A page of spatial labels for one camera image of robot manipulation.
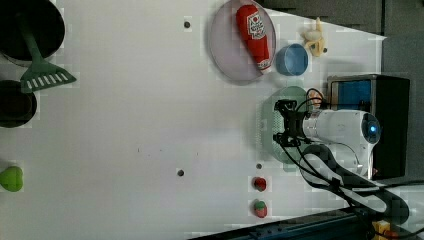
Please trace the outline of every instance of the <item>pink plate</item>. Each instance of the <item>pink plate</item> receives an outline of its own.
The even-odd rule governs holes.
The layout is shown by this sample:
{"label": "pink plate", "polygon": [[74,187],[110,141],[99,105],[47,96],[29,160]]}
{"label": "pink plate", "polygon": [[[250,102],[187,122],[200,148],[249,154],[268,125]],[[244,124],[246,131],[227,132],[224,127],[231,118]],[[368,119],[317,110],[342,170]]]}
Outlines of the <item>pink plate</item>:
{"label": "pink plate", "polygon": [[230,0],[215,15],[209,34],[209,46],[218,68],[232,80],[249,81],[262,76],[240,38],[237,27],[236,12],[247,4],[258,8],[265,26],[271,60],[275,55],[275,30],[265,9],[251,0]]}

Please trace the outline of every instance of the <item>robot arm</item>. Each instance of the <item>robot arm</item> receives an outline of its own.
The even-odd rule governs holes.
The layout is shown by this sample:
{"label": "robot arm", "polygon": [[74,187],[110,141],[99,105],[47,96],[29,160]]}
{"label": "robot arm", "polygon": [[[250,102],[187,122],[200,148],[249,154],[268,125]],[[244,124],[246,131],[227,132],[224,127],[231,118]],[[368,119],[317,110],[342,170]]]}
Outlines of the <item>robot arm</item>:
{"label": "robot arm", "polygon": [[[381,136],[378,120],[355,110],[290,110],[287,100],[275,108],[284,117],[285,132],[274,135],[283,148],[292,137],[312,142],[302,153],[300,165],[305,181],[314,188],[331,191],[343,199],[366,207],[374,220],[385,220],[409,232],[424,226],[424,185],[384,186],[364,175],[374,146]],[[317,172],[325,180],[311,174]]]}
{"label": "robot arm", "polygon": [[[359,175],[367,172],[372,149],[381,136],[378,120],[367,112],[355,110],[315,110],[304,119],[303,132],[314,142],[350,148],[354,163],[345,162],[343,165],[351,171],[356,168],[353,171]],[[330,148],[333,148],[332,152],[346,153],[345,150],[337,151],[340,147]]]}

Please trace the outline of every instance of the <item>blue bowl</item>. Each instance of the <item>blue bowl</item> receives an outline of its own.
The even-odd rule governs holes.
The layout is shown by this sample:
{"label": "blue bowl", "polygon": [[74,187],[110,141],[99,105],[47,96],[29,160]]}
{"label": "blue bowl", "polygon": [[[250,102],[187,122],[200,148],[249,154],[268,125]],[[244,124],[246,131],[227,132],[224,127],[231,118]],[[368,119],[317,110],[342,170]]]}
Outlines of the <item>blue bowl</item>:
{"label": "blue bowl", "polygon": [[276,56],[277,71],[286,76],[300,76],[308,68],[308,53],[300,44],[282,48]]}

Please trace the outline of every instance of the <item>red fruit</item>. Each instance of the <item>red fruit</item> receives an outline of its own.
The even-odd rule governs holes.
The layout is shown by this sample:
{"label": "red fruit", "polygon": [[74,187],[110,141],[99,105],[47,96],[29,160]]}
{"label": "red fruit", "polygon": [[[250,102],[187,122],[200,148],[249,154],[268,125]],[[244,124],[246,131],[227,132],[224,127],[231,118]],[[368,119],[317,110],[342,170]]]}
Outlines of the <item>red fruit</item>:
{"label": "red fruit", "polygon": [[266,189],[266,180],[259,177],[255,178],[254,185],[258,191],[263,192]]}
{"label": "red fruit", "polygon": [[259,201],[255,203],[255,214],[259,218],[264,218],[268,214],[268,208],[266,207],[265,202]]}

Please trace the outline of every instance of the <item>black bowl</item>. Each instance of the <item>black bowl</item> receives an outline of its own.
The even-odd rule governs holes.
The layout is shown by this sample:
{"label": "black bowl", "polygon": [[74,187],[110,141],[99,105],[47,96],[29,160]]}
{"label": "black bowl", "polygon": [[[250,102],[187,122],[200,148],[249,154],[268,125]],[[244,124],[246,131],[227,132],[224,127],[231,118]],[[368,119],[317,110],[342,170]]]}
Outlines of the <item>black bowl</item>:
{"label": "black bowl", "polygon": [[41,55],[53,55],[65,38],[65,23],[49,0],[0,0],[0,52],[17,65],[31,64],[31,54],[16,21],[18,13],[26,15]]}
{"label": "black bowl", "polygon": [[17,81],[0,81],[0,127],[14,128],[29,122],[37,111],[34,93],[22,93]]}

